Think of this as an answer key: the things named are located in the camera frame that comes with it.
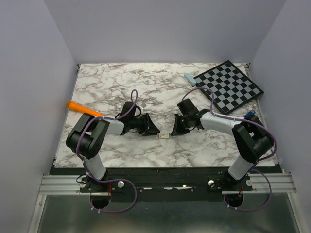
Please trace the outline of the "white staple box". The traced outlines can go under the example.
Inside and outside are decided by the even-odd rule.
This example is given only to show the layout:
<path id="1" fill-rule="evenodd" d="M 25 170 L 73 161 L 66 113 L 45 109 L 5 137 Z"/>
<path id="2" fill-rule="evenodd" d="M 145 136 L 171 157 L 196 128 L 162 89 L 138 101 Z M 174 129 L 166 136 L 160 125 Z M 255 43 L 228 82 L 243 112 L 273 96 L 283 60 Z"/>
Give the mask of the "white staple box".
<path id="1" fill-rule="evenodd" d="M 171 134 L 168 133 L 168 132 L 166 132 L 166 133 L 159 133 L 158 134 L 158 138 L 159 139 L 169 139 L 169 138 L 171 138 Z"/>

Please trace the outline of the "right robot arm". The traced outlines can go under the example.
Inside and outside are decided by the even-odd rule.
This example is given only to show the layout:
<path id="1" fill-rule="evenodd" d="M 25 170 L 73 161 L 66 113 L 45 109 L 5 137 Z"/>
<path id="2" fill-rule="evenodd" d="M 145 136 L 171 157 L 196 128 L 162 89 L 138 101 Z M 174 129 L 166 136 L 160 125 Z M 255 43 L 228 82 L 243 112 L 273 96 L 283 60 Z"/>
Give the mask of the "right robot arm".
<path id="1" fill-rule="evenodd" d="M 247 172 L 276 145 L 271 134 L 255 115 L 234 118 L 212 113 L 208 109 L 199 111 L 190 99 L 182 100 L 177 107 L 181 114 L 175 114 L 172 136 L 188 134 L 191 129 L 197 128 L 219 131 L 234 137 L 239 156 L 223 178 L 224 186 L 229 190 L 239 187 Z"/>

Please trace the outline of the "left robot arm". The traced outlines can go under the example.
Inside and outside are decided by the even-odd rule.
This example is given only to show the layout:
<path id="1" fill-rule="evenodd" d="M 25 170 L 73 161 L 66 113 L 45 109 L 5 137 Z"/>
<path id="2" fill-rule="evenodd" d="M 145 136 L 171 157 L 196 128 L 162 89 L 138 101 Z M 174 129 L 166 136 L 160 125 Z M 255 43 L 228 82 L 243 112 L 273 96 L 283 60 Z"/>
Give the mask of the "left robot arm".
<path id="1" fill-rule="evenodd" d="M 66 145 L 83 162 L 86 175 L 92 178 L 91 186 L 98 192 L 107 188 L 108 180 L 99 152 L 106 135 L 125 135 L 130 130 L 137 130 L 142 136 L 157 135 L 160 130 L 152 122 L 148 113 L 141 111 L 133 102 L 126 102 L 116 119 L 95 117 L 84 113 L 66 139 Z"/>

